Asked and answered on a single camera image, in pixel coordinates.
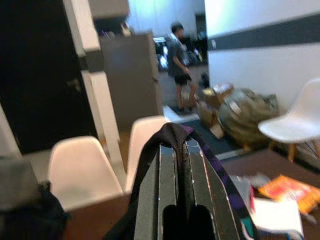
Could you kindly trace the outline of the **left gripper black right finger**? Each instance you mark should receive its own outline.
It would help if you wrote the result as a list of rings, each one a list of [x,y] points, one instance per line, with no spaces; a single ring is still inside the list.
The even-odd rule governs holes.
[[[187,145],[193,202],[189,226],[192,240],[240,238],[226,190],[197,143]]]

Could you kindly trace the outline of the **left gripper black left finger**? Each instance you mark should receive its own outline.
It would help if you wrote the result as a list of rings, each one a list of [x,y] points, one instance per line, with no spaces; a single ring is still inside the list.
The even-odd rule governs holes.
[[[140,185],[135,240],[174,240],[177,235],[176,156],[161,145]]]

